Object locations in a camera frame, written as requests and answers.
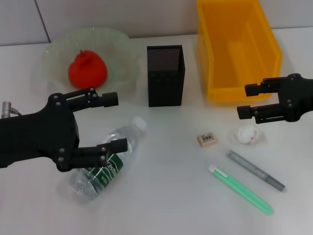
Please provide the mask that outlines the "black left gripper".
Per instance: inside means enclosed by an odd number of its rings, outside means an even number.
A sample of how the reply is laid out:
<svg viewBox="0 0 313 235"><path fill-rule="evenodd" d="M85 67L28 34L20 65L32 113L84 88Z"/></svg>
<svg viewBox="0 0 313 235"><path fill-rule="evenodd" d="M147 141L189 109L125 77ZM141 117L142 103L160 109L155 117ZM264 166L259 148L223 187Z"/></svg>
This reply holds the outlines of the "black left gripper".
<svg viewBox="0 0 313 235"><path fill-rule="evenodd" d="M61 172L103 167L113 154L127 152L126 138L94 147L78 147L78 127L73 112L119 105L117 92L99 96L94 87L49 96L38 112L0 120L0 166L34 158L51 159Z"/></svg>

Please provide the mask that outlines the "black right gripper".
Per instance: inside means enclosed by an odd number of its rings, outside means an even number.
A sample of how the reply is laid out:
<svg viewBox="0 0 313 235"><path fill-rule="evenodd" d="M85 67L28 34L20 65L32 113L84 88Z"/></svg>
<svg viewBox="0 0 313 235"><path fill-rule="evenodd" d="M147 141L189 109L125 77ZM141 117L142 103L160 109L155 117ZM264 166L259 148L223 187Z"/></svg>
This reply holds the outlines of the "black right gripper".
<svg viewBox="0 0 313 235"><path fill-rule="evenodd" d="M255 118L256 123L296 122L313 110L313 80L294 73L287 77L265 78L258 85L245 85L246 96L278 93L279 103L264 106L238 106L239 119Z"/></svg>

